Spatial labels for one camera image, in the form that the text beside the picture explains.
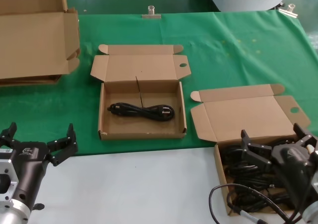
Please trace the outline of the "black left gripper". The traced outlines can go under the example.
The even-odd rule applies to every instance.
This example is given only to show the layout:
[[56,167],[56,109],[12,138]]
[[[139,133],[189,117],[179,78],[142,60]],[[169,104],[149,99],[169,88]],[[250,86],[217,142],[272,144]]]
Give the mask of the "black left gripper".
[[0,133],[0,146],[13,149],[12,162],[18,178],[13,199],[25,204],[29,209],[43,209],[35,203],[49,161],[58,166],[78,152],[78,143],[73,124],[70,123],[66,137],[47,144],[44,142],[16,142],[14,135],[17,125],[12,122],[9,128]]

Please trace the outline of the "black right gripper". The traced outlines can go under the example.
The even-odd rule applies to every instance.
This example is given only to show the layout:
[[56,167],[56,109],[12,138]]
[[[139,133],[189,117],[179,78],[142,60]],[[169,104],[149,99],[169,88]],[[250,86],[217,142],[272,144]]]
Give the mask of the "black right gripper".
[[298,123],[293,125],[293,130],[298,139],[296,144],[278,145],[274,148],[253,143],[247,132],[242,130],[241,157],[262,171],[270,171],[272,166],[294,206],[304,211],[316,201],[316,192],[311,185],[314,170],[306,147],[311,145],[317,150],[318,138]]

